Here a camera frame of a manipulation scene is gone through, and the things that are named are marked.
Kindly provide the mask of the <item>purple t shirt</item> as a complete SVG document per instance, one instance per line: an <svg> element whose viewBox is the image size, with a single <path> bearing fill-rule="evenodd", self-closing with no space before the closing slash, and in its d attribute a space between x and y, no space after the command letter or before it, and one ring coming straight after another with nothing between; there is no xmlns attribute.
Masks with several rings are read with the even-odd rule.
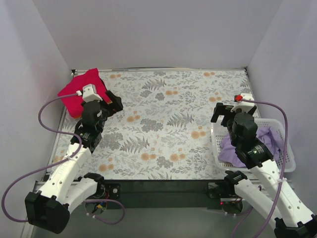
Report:
<svg viewBox="0 0 317 238"><path fill-rule="evenodd" d="M257 138L265 144L276 161L279 161L280 153L284 149L284 141L280 135L271 127L259 127ZM235 147L231 145L229 134L227 134L220 143L221 151L218 159L223 162L231 163L234 167L243 168L243 164L235 153Z"/></svg>

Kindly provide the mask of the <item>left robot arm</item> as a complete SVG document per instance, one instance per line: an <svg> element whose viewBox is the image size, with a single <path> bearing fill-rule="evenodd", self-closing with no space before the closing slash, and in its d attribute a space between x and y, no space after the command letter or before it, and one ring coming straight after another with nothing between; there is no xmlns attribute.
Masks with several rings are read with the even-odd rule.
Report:
<svg viewBox="0 0 317 238"><path fill-rule="evenodd" d="M106 95L109 102L88 89L82 91L83 112L68 146L66 161L57 166L37 192L29 192L25 198L29 224L59 234L84 200L92 198L100 203L108 195L104 177L96 173L84 175L72 186L81 167L100 143L107 118L123 110L120 97L111 91L106 91Z"/></svg>

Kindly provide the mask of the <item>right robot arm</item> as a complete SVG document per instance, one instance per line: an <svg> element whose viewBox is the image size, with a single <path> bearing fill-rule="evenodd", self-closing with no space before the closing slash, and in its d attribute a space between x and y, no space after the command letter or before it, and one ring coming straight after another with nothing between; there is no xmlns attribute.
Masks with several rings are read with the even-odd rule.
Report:
<svg viewBox="0 0 317 238"><path fill-rule="evenodd" d="M256 136L258 126L253 117L256 108L248 100L236 106L217 103L211 122L216 123L223 116L221 125L227 128L238 159L257 177L268 195L241 171L227 171L224 191L230 197L245 199L266 219L263 227L273 227L277 238L315 238L317 216L299 199L269 149Z"/></svg>

